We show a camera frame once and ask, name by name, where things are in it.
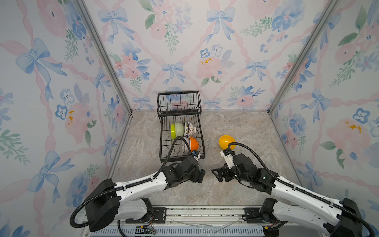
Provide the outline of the pink striped bowl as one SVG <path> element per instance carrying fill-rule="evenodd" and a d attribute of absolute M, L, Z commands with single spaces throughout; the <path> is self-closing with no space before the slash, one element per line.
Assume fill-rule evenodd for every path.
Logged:
<path fill-rule="evenodd" d="M 191 149 L 190 139 L 187 137 L 184 137 L 184 140 L 185 140 L 185 146 L 190 150 Z"/>

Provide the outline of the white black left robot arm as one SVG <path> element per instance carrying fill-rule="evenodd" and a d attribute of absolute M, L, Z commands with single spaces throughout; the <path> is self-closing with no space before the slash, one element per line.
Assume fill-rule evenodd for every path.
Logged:
<path fill-rule="evenodd" d="M 188 156 L 143 178 L 116 183 L 106 179 L 84 201 L 89 230 L 99 231 L 115 220 L 146 223 L 154 214 L 146 197 L 148 194 L 175 188 L 187 181 L 202 183 L 205 174 L 196 157 Z"/>

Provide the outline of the lime green bowl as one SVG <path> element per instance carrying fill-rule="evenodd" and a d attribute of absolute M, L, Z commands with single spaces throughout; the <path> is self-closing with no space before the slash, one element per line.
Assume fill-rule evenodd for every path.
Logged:
<path fill-rule="evenodd" d="M 171 139 L 174 140 L 176 138 L 176 127 L 174 123 L 170 124 L 170 134 L 171 134 Z"/>

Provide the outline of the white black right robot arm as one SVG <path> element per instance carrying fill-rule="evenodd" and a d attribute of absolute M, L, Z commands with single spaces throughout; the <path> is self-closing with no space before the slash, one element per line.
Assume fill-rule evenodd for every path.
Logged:
<path fill-rule="evenodd" d="M 357 204 L 348 198 L 322 196 L 296 185 L 275 172 L 258 168 L 252 160 L 233 151 L 220 152 L 224 166 L 212 170 L 219 182 L 236 180 L 248 188 L 271 195 L 258 217 L 269 223 L 292 222 L 331 237 L 361 237 L 363 224 Z"/>

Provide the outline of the blue yellow patterned bowl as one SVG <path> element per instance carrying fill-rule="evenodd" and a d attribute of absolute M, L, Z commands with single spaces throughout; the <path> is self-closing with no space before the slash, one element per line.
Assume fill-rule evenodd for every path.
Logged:
<path fill-rule="evenodd" d="M 184 122 L 184 127 L 185 127 L 184 137 L 189 138 L 192 134 L 190 124 L 188 122 Z"/>

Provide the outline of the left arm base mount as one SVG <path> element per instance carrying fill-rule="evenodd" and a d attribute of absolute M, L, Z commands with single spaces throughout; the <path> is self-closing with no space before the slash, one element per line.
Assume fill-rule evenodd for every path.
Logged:
<path fill-rule="evenodd" d="M 153 207 L 154 210 L 148 210 L 147 214 L 138 220 L 126 219 L 126 224 L 164 224 L 166 221 L 167 208 Z"/>

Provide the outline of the orange white bowl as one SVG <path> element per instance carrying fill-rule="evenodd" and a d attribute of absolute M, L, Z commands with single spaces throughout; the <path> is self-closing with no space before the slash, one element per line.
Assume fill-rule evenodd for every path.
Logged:
<path fill-rule="evenodd" d="M 192 152 L 193 151 L 198 151 L 198 149 L 199 149 L 199 143 L 198 143 L 198 141 L 195 138 L 193 138 L 193 137 L 190 137 L 189 141 L 190 141 L 190 149 L 191 149 L 191 151 Z"/>

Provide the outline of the white maroon patterned bowl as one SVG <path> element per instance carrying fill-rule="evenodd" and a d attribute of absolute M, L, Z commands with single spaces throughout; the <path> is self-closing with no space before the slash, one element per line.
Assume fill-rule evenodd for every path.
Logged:
<path fill-rule="evenodd" d="M 193 137 L 196 134 L 196 126 L 193 125 L 192 123 L 189 123 L 188 128 L 189 128 L 189 137 Z"/>

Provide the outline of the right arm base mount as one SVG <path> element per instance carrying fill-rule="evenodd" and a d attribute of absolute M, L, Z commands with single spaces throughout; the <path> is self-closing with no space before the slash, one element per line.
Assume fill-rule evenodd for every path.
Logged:
<path fill-rule="evenodd" d="M 249 224 L 281 224 L 285 221 L 280 221 L 273 215 L 273 209 L 265 207 L 247 207 L 244 209 L 242 220 Z"/>

